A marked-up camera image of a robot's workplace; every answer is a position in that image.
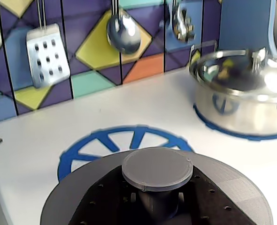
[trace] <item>orange tile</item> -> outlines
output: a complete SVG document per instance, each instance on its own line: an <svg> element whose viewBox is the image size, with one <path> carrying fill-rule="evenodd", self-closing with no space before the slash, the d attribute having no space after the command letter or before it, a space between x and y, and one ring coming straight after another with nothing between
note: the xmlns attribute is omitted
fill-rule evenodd
<svg viewBox="0 0 277 225"><path fill-rule="evenodd" d="M163 73L163 53L137 61L123 83L129 83L161 73Z"/></svg>

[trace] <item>colorful tile backsplash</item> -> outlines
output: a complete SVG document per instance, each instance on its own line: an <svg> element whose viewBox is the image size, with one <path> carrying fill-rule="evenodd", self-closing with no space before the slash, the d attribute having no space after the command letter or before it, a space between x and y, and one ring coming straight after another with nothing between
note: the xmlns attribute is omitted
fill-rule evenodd
<svg viewBox="0 0 277 225"><path fill-rule="evenodd" d="M26 49L27 32L39 26L36 1L0 0L0 120L185 67L193 44L219 40L219 0L181 2L195 29L195 39L188 44L175 39L171 25L163 25L169 20L172 0L119 0L141 34L135 54L120 54L106 35L111 2L45 0L46 22L60 26L71 77L36 89Z"/></svg>

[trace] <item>white countertop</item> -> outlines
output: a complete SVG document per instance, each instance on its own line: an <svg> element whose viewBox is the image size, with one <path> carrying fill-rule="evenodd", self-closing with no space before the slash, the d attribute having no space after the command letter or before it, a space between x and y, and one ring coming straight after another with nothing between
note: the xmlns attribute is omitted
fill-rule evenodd
<svg viewBox="0 0 277 225"><path fill-rule="evenodd" d="M1 122L0 201L8 223L39 225L46 198L58 184L60 155L74 142L99 129L147 125L183 137L195 152L250 178L266 196L277 225L277 140L252 142L209 129L192 108L194 88L194 80L181 70ZM124 133L111 138L127 150L131 137ZM150 136L140 148L158 144ZM111 154L96 142L83 152Z"/></svg>

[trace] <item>metal spatula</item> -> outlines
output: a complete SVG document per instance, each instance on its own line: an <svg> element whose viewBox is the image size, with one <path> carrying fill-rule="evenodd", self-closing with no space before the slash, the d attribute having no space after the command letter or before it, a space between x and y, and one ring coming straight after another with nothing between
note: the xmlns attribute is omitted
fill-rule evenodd
<svg viewBox="0 0 277 225"><path fill-rule="evenodd" d="M42 0L42 26L39 0L36 2L39 28L27 33L26 42L33 85L42 88L67 79L70 68L58 24L46 26L45 1Z"/></svg>

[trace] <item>circular disc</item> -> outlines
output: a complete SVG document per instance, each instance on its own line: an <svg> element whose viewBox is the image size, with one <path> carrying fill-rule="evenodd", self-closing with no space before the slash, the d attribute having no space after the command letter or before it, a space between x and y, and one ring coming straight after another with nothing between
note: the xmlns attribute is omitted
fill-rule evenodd
<svg viewBox="0 0 277 225"><path fill-rule="evenodd" d="M123 163L132 151L119 152L92 161L64 178L49 195L41 225L67 225L84 194L100 178ZM273 225L266 198L255 184L234 168L193 152L180 151L208 176L256 224Z"/></svg>
<svg viewBox="0 0 277 225"><path fill-rule="evenodd" d="M164 147L133 151L123 161L123 177L142 191L177 189L187 183L193 174L192 162L180 153Z"/></svg>

